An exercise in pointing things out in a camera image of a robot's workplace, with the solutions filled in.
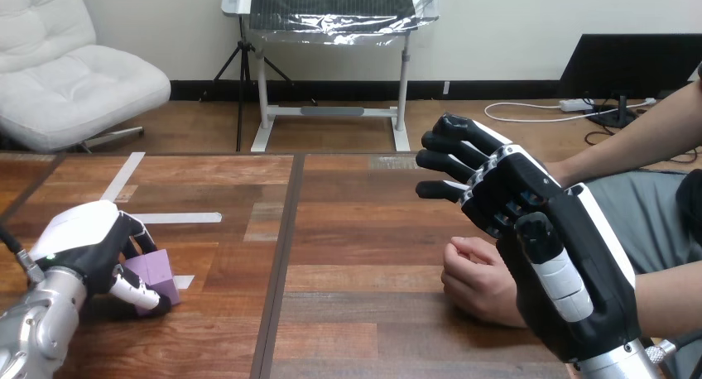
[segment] purple cube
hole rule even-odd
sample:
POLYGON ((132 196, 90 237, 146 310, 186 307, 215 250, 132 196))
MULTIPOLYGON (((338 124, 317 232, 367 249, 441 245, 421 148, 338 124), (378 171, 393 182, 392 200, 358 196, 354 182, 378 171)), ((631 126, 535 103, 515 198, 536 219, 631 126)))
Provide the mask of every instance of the purple cube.
MULTIPOLYGON (((124 266, 137 273, 153 290, 168 296, 172 305, 180 303, 180 295, 173 281, 173 272, 165 249, 127 259, 124 266)), ((137 314, 148 315, 149 310, 137 307, 137 314)))

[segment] forearm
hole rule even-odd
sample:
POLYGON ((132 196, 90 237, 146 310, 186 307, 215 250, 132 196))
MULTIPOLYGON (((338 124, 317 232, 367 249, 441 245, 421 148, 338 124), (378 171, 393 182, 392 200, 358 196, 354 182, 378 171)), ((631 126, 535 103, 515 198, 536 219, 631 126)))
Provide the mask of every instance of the forearm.
POLYGON ((702 329, 702 261, 637 276, 638 320, 649 337, 702 329))
POLYGON ((565 185, 667 160, 702 142, 702 84, 695 81, 604 142, 557 163, 565 185))

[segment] black robotic glove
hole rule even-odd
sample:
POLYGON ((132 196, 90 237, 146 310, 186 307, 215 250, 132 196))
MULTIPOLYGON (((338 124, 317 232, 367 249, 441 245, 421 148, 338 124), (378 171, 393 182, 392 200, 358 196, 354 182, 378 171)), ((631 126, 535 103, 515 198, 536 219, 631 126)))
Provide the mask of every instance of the black robotic glove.
POLYGON ((641 335, 631 263, 587 186, 563 190, 519 145, 448 113, 422 146, 417 164, 459 183, 420 182, 417 194, 458 203, 498 240, 520 314, 561 361, 583 361, 641 335))

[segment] white chair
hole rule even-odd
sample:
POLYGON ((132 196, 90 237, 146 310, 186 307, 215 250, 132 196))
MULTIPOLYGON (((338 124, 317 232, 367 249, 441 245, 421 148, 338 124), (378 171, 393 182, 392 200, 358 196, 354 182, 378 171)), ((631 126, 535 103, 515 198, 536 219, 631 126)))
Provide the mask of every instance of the white chair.
POLYGON ((171 96, 159 69, 95 45, 83 0, 0 0, 0 134, 35 151, 95 146, 94 137, 171 96))

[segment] monitor stand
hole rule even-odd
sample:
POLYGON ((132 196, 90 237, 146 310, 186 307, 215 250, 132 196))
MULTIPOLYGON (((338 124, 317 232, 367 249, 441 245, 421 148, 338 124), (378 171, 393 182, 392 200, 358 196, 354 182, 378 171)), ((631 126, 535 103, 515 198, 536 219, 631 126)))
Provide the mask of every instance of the monitor stand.
POLYGON ((624 128, 631 124, 637 115, 632 110, 627 109, 627 95, 619 95, 619 106, 617 112, 600 114, 598 116, 588 117, 588 120, 594 122, 595 124, 602 125, 609 128, 624 128))

